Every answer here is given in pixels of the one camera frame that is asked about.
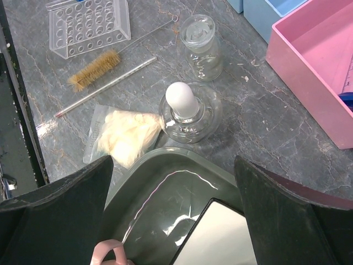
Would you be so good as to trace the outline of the blue base measuring cylinder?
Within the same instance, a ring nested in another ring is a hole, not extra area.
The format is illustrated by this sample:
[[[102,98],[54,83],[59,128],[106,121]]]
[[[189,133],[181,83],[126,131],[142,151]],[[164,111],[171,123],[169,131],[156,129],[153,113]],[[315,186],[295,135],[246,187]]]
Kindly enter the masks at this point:
[[[338,95],[339,98],[353,111],[353,92],[345,92]]]

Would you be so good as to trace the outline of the glass dropper bottle white bulb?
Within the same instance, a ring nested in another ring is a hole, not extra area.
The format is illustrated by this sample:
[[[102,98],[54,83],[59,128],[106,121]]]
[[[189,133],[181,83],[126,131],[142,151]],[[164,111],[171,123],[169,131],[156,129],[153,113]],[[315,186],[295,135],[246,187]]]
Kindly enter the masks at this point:
[[[220,95],[198,82],[174,82],[159,105],[162,129],[172,140],[195,144],[208,138],[222,121]]]

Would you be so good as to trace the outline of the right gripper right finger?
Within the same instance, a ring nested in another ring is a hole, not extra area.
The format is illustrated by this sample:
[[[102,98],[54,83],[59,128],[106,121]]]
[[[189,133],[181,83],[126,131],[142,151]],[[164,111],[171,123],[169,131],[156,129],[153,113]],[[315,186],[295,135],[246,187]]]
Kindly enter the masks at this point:
[[[352,201],[240,156],[234,176],[258,264],[352,264]]]

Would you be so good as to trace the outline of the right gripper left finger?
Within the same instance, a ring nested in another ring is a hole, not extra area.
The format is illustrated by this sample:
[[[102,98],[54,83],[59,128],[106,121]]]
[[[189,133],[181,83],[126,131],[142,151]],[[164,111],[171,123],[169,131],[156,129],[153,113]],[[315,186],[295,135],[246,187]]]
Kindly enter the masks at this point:
[[[113,160],[1,202],[1,264],[90,264]]]

